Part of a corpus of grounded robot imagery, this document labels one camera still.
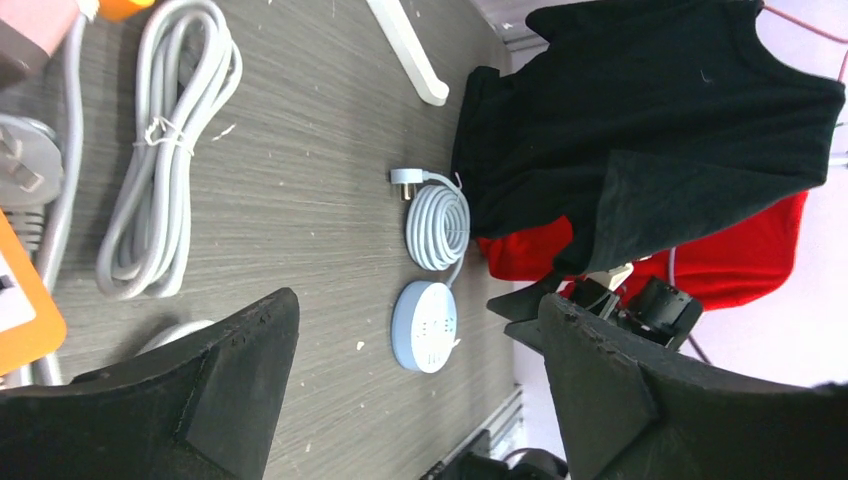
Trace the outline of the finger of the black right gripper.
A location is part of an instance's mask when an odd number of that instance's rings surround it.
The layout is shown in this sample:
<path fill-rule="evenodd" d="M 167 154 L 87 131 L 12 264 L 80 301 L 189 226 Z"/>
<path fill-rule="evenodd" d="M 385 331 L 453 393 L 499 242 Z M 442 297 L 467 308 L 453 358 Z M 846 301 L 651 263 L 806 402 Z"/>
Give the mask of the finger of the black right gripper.
<path fill-rule="evenodd" d="M 563 275 L 550 272 L 529 286 L 490 298 L 486 308 L 510 322 L 536 320 L 542 299 L 547 295 L 560 292 L 566 282 Z"/>
<path fill-rule="evenodd" d="M 543 335 L 538 319 L 509 322 L 504 327 L 504 334 L 535 353 L 544 354 Z"/>

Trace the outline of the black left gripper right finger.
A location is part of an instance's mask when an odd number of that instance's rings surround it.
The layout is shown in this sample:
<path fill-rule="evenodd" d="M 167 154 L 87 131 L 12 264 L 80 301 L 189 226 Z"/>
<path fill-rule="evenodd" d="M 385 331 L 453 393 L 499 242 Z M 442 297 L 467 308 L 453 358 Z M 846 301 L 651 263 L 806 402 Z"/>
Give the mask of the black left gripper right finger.
<path fill-rule="evenodd" d="M 712 367 L 552 295 L 538 319 L 573 478 L 846 477 L 845 385 Z"/>

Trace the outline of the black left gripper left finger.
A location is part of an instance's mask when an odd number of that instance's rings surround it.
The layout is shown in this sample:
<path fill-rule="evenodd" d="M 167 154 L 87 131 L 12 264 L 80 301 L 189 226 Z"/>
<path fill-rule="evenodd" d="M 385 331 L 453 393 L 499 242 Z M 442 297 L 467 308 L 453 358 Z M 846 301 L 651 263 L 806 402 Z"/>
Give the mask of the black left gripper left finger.
<path fill-rule="evenodd" d="M 1 394 L 5 479 L 259 479 L 299 336 L 279 289 L 63 386 Z"/>

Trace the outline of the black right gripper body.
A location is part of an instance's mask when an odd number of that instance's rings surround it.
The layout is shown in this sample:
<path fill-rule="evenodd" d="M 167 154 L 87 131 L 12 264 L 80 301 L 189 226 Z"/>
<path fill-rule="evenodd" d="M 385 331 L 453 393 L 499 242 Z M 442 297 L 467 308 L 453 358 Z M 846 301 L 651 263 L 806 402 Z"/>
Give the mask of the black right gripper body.
<path fill-rule="evenodd" d="M 577 280 L 572 303 L 602 320 L 663 347 L 678 351 L 704 312 L 702 303 L 657 277 L 628 303 L 595 280 Z"/>

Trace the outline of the round blue power socket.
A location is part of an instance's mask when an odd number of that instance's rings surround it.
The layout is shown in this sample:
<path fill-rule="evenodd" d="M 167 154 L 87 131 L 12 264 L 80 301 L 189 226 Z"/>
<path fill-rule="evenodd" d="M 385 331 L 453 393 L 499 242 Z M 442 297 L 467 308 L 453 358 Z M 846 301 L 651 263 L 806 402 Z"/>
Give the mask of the round blue power socket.
<path fill-rule="evenodd" d="M 450 288 L 441 282 L 413 281 L 400 293 L 391 319 L 391 347 L 407 370 L 433 374 L 455 347 L 458 310 Z"/>

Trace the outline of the orange power strip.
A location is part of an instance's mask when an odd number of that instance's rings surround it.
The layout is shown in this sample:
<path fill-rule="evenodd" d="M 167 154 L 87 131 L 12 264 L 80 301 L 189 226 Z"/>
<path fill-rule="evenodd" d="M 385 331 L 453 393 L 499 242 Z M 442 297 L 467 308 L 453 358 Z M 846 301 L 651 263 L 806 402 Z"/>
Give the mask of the orange power strip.
<path fill-rule="evenodd" d="M 1 373 L 56 352 L 66 322 L 9 221 L 1 218 Z"/>
<path fill-rule="evenodd" d="M 120 23 L 150 8 L 156 0 L 99 0 L 97 16 Z"/>

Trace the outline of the pink adapter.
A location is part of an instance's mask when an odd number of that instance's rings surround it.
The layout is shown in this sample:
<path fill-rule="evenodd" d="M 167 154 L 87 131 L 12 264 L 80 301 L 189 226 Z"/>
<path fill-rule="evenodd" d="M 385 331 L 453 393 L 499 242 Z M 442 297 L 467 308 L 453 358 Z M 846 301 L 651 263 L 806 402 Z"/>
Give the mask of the pink adapter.
<path fill-rule="evenodd" d="M 1 89 L 39 73 L 80 13 L 72 0 L 1 0 Z"/>

